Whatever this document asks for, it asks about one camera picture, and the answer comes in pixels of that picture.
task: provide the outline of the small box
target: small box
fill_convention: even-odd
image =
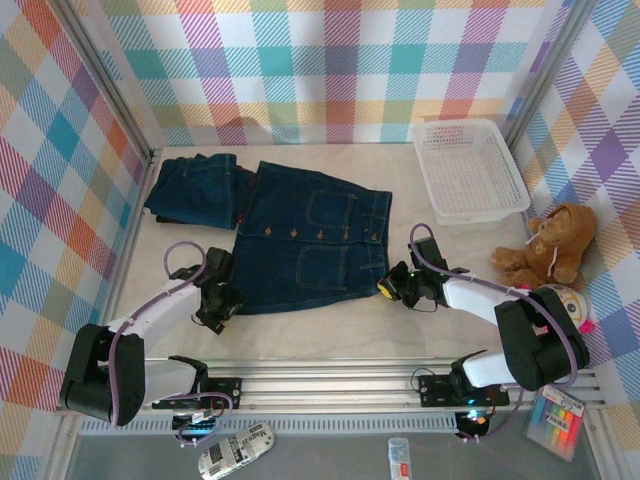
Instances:
[[[570,462],[578,443],[585,403],[551,385],[538,391],[525,435]]]
[[[269,451],[275,442],[269,425],[259,423],[208,448],[198,460],[204,480],[219,480],[253,462]]]

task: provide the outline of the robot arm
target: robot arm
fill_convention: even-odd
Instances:
[[[448,270],[433,238],[420,240],[417,248],[432,265]],[[416,270],[409,271],[401,262],[380,280],[378,287],[387,297],[413,308],[424,296],[443,307],[465,310],[483,318],[496,325],[500,332],[502,351],[478,352],[452,364],[449,378],[458,398],[464,399],[488,385],[504,383],[537,390],[570,373],[568,355],[558,334],[552,328],[543,334],[536,333],[534,327],[549,326],[526,302],[426,269],[413,251],[411,254]],[[112,366],[118,385],[118,425],[131,421],[142,405],[174,395],[196,393],[205,385],[208,369],[202,362],[184,357],[145,361],[145,354],[185,317],[195,314],[204,326],[219,334],[224,322],[244,301],[240,292],[225,283],[233,268],[233,257],[228,252],[209,249],[205,265],[192,285],[152,304],[120,336],[115,347],[115,367]],[[196,265],[174,272],[163,290],[173,290],[198,268]],[[573,349],[577,367],[583,368],[589,362],[589,353],[558,295],[552,289],[541,288],[529,292],[529,296],[557,321]],[[80,329],[60,392],[64,407],[111,420],[114,406],[107,364],[109,350],[116,332],[130,317],[125,315],[105,326],[85,325]]]
[[[183,283],[198,267],[174,272],[163,291]],[[244,301],[242,294],[224,283],[232,268],[233,257],[228,252],[210,248],[206,267],[193,284],[152,304],[124,331],[115,350],[118,425],[130,422],[142,405],[195,393],[205,381],[204,363],[184,357],[145,361],[145,355],[178,322],[192,315],[219,334],[224,322]],[[116,332],[130,318],[131,314],[127,314],[104,326],[85,325],[78,331],[60,392],[64,407],[110,421],[113,403],[107,364],[109,348]]]
[[[416,246],[430,264],[448,270],[434,238],[419,240]],[[408,308],[426,297],[440,306],[467,311],[498,327],[502,351],[477,352],[452,364],[450,380],[459,398],[464,399],[478,388],[505,383],[517,383],[535,391],[571,372],[569,356],[558,333],[528,302],[479,283],[429,270],[418,261],[411,246],[409,248],[416,270],[409,271],[404,262],[391,269],[378,283],[385,296],[401,300]],[[454,272],[473,276],[463,269]],[[557,293],[547,287],[532,292],[518,291],[528,294],[551,314],[569,341],[578,369],[584,368],[589,363],[589,352]]]

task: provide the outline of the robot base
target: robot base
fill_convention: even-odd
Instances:
[[[451,385],[449,375],[421,375],[418,377],[420,405],[422,407],[504,407],[509,405],[509,394],[501,385],[476,388],[461,398]]]

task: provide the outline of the white table surface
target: white table surface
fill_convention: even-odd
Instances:
[[[495,279],[489,255],[498,245],[520,247],[526,240],[522,217],[465,226],[436,223],[413,145],[317,145],[166,148],[162,159],[235,153],[238,164],[255,171],[260,160],[318,170],[363,187],[393,192],[389,228],[391,265],[410,263],[411,227],[425,222],[434,229],[449,267],[465,267]],[[181,240],[205,248],[233,249],[235,232],[211,227],[156,223],[147,213],[117,308],[123,315],[158,292],[166,282],[165,250]],[[171,256],[174,270],[199,261],[189,247]],[[416,308],[430,310],[422,300]],[[153,357],[186,355],[199,359],[459,357],[500,344],[490,323],[466,312],[440,308],[436,313],[409,311],[382,295],[290,313],[235,316],[218,336],[181,319],[151,351]]]

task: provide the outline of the stuffed toy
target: stuffed toy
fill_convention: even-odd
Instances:
[[[534,235],[524,249],[498,247],[491,255],[491,264],[505,272],[498,282],[508,287],[526,284],[533,289],[546,283],[573,283],[582,254],[596,234],[593,210],[563,203],[545,220],[529,220],[527,228]]]

